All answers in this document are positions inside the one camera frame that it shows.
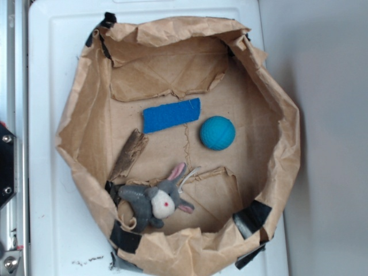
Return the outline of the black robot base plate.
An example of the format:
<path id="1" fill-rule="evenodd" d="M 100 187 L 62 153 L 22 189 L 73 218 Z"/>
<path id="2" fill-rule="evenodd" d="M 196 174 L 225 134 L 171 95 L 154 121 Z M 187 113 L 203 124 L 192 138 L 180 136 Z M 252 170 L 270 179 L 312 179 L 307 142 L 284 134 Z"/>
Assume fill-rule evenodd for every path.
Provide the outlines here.
<path id="1" fill-rule="evenodd" d="M 1 209 L 15 196 L 16 185 L 16 136 L 1 121 Z"/>

